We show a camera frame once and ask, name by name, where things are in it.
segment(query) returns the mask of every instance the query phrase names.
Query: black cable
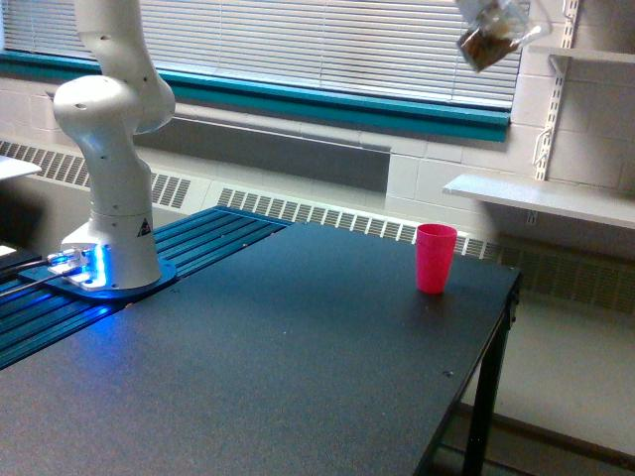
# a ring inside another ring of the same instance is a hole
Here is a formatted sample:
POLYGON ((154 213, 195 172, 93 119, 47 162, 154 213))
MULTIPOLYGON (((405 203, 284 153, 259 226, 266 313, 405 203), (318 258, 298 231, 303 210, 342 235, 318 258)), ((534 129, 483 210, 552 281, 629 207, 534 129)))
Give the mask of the black cable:
POLYGON ((6 270, 2 270, 0 272, 0 281, 3 281, 14 275, 17 275, 21 271, 30 270, 31 268, 37 268, 38 266, 45 266, 48 263, 49 263, 49 260, 38 260, 38 261, 32 261, 30 263, 24 263, 22 265, 12 266, 11 268, 7 268, 6 270))
POLYGON ((68 270, 64 273, 60 273, 58 275, 50 275, 47 276, 45 278, 42 278, 41 280, 37 280, 37 281, 33 281, 32 283, 28 283, 27 285, 23 285, 23 286, 19 286, 18 288, 12 288, 9 291, 5 291, 4 293, 0 294, 0 299, 2 298, 6 298, 8 296, 14 295, 15 293, 20 293, 22 291, 25 290, 29 290, 30 288, 35 288, 36 286, 39 286, 43 283, 46 283, 48 281, 54 280, 56 278, 62 278, 64 276, 71 276, 71 275, 76 275, 77 273, 81 272, 81 268, 73 268, 72 270, 68 270))

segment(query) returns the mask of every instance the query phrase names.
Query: white shelf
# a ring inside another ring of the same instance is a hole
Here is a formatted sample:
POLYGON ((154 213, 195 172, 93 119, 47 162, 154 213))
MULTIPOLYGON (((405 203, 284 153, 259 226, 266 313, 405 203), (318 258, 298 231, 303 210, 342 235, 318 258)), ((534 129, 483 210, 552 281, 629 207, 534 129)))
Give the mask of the white shelf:
POLYGON ((571 58, 574 60, 593 62, 621 62, 635 64, 635 55, 626 53, 601 52, 597 50, 581 50, 576 48, 529 47, 530 53, 542 53, 552 57, 571 58))
POLYGON ((28 162, 0 156, 0 180, 36 174, 41 169, 28 162))
POLYGON ((464 174, 444 193, 635 229, 635 195, 498 173, 464 174))

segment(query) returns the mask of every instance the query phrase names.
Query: warning label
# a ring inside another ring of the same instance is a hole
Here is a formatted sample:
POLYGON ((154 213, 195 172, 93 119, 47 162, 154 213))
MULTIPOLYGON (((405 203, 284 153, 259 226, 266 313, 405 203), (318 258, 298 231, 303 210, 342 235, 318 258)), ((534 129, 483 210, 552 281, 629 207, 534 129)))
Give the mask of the warning label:
POLYGON ((148 223, 148 219, 144 218, 143 223, 141 224, 141 228, 139 228, 139 233, 137 233, 137 238, 140 236, 145 236, 149 233, 152 233, 152 228, 150 228, 150 223, 148 223))

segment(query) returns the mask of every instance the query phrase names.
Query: shelf bracket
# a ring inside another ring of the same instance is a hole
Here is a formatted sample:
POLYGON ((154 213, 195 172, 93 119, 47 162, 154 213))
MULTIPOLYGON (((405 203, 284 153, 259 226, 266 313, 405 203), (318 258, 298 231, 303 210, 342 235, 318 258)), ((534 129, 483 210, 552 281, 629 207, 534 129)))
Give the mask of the shelf bracket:
MULTIPOLYGON (((563 16, 566 18, 566 24, 565 32, 563 33, 561 41, 562 48, 571 48, 573 45, 578 8, 579 0, 563 1, 563 16)), ((556 126, 558 124, 561 100, 563 98, 567 71, 569 69, 568 58, 559 58, 554 55, 549 55, 549 62, 554 68, 556 77, 554 79, 554 88, 552 90, 552 97, 549 104, 549 113, 547 115, 545 128, 536 138, 536 146, 534 148, 533 164, 536 168, 534 175, 534 179, 536 180, 547 179, 549 159, 552 154, 552 146, 554 143, 554 136, 556 135, 556 126)))
POLYGON ((566 77, 570 58, 549 55, 549 63, 558 76, 566 77))

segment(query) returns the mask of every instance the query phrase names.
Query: white radiator grille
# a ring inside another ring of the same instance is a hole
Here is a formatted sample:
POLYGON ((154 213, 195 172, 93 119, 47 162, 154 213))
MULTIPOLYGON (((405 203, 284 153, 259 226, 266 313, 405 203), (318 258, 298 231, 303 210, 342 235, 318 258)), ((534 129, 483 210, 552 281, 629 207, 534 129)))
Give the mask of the white radiator grille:
MULTIPOLYGON (((362 211, 225 187, 218 205, 293 222, 312 222, 381 238, 415 242, 417 223, 362 211)), ((635 267, 606 260, 506 246, 459 232, 454 252, 523 270, 523 288, 622 312, 635 311, 635 267)))
MULTIPOLYGON (((0 156, 30 162, 42 169, 37 177, 90 188, 90 177, 83 157, 37 147, 0 141, 0 156)), ((191 180, 165 174, 152 174, 152 202, 180 209, 191 180)))

